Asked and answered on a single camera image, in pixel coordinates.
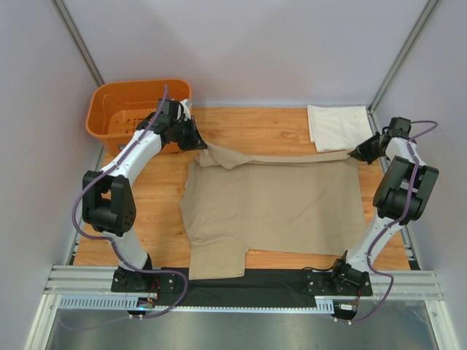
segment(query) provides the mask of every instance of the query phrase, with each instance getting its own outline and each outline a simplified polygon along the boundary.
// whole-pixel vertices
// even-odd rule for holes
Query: white towel
[[[308,123],[310,140],[318,152],[354,149],[373,135],[365,106],[308,106]]]

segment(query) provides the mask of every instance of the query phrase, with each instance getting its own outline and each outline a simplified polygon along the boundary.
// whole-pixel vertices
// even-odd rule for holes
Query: wall
[[[413,239],[422,266],[438,275],[462,349],[467,349],[466,13],[464,0],[441,2],[376,110],[381,126],[395,116],[439,122],[419,140],[420,155],[439,168],[440,177],[413,225]]]
[[[0,327],[22,349],[70,210],[99,146],[85,132],[96,89],[48,0],[0,2]]]
[[[183,77],[201,105],[369,104],[426,0],[66,0],[107,82]]]

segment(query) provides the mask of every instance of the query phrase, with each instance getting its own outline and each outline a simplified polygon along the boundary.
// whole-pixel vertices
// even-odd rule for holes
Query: black strip
[[[180,271],[188,276],[187,268],[163,269]],[[180,296],[182,288],[182,280],[178,277],[175,293],[161,293],[161,305],[172,304]],[[189,281],[187,294],[180,305],[310,308],[316,307],[316,301],[307,294],[302,270],[246,269],[243,277],[235,279]]]
[[[409,266],[411,270],[414,270],[414,271],[421,270],[420,265],[418,265],[418,261],[416,260],[409,260]]]

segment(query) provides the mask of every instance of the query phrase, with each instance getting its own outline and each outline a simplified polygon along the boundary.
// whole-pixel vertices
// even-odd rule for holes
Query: gray floor
[[[360,316],[374,307],[362,302]],[[72,327],[125,316],[124,311],[59,311]],[[172,312],[160,319],[125,320],[97,330],[69,331],[55,322],[48,349],[358,349],[430,350],[437,345],[424,302],[386,302],[362,324],[327,315]]]

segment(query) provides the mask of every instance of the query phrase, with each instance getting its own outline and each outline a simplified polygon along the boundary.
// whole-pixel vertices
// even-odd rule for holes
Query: laundry basket
[[[181,79],[137,80],[102,85],[90,104],[86,129],[113,155],[127,145],[138,124],[154,112],[167,84],[169,96],[175,100],[191,99],[191,87]],[[179,152],[170,143],[163,152]]]

